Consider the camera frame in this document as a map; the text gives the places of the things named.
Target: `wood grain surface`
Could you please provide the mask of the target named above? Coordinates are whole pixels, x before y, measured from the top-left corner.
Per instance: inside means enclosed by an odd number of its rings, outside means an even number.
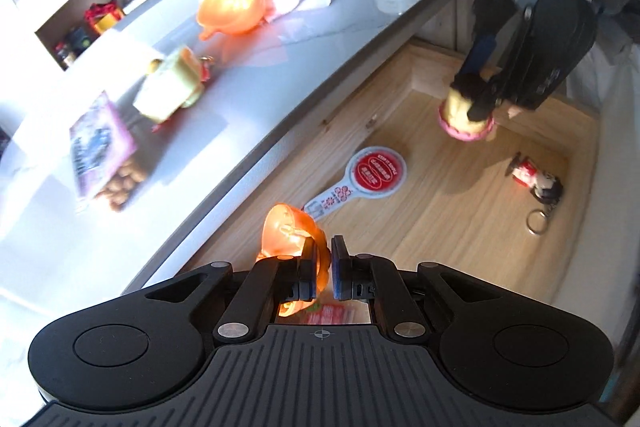
[[[352,201],[320,226],[328,237],[342,234],[353,254],[384,255],[407,270],[437,261],[547,300],[564,275],[557,263],[567,260],[539,254],[542,238],[528,232],[525,219],[541,205],[504,172],[517,151],[561,178],[567,160],[504,128],[491,142],[452,139],[436,122],[438,103],[411,92],[363,144],[385,145],[404,156],[408,177],[400,190],[384,200]],[[569,210],[559,208],[558,214]]]
[[[327,237],[342,234],[352,254],[385,255],[401,269],[438,261],[549,302],[564,277],[588,201],[597,121],[557,100],[551,114],[533,113],[517,126],[498,126],[491,141],[452,139],[439,128],[436,108],[459,65],[459,57],[432,48],[402,49],[236,210],[185,269],[216,260],[248,269],[275,203],[304,205],[343,176],[356,150],[384,145],[407,161],[405,184],[389,198],[354,200],[321,220]],[[562,119],[558,133],[565,134],[559,137],[550,130]],[[531,235],[525,225],[527,213],[542,206],[504,176],[518,151],[565,185],[543,237]]]

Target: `keychain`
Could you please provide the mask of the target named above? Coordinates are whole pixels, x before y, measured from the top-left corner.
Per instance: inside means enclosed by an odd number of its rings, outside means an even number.
[[[533,235],[543,235],[549,228],[549,220],[556,206],[558,206],[562,192],[564,191],[560,180],[553,174],[538,169],[528,156],[522,157],[520,152],[517,152],[513,157],[504,175],[511,175],[520,185],[530,188],[533,197],[545,205],[543,208],[535,208],[530,211],[525,220],[527,230],[529,230],[530,233]],[[540,216],[542,218],[542,225],[540,227],[532,224],[532,218],[534,216]]]

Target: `metal bolt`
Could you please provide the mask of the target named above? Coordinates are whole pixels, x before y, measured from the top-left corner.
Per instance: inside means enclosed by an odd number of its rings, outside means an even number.
[[[218,334],[226,339],[239,339],[249,332],[249,327],[240,322],[228,322],[218,328]]]
[[[408,339],[414,339],[415,337],[421,337],[425,334],[426,329],[422,324],[417,322],[401,322],[394,328],[396,335],[405,337]]]
[[[365,124],[365,129],[371,129],[373,126],[375,126],[376,122],[378,121],[378,115],[373,115],[371,118],[369,118],[369,121]]]

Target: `gray countertop edge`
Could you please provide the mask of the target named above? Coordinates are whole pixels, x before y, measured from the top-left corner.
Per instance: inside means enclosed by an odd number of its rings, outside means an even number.
[[[286,134],[319,105],[333,90],[350,76],[356,76],[355,90],[371,73],[388,60],[403,44],[418,31],[433,15],[450,0],[419,0],[413,7],[398,17],[379,35],[360,49],[339,70],[330,76],[291,111],[260,143],[234,168],[180,227],[162,244],[161,248],[142,267],[123,293],[142,288],[149,278],[162,266],[178,246],[188,237],[201,220],[212,211],[222,198],[265,156]]]

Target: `orange object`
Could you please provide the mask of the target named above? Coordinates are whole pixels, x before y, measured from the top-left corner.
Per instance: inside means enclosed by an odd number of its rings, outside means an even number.
[[[216,32],[245,33],[260,23],[265,8],[264,0],[203,0],[196,16],[204,28],[200,40],[205,41]]]
[[[305,237],[311,237],[318,248],[316,289],[320,293],[329,282],[331,254],[326,245],[326,236],[306,212],[288,204],[276,204],[267,214],[262,229],[262,250],[256,261],[277,255],[300,256]],[[278,315],[288,317],[315,302],[293,301],[280,305]]]

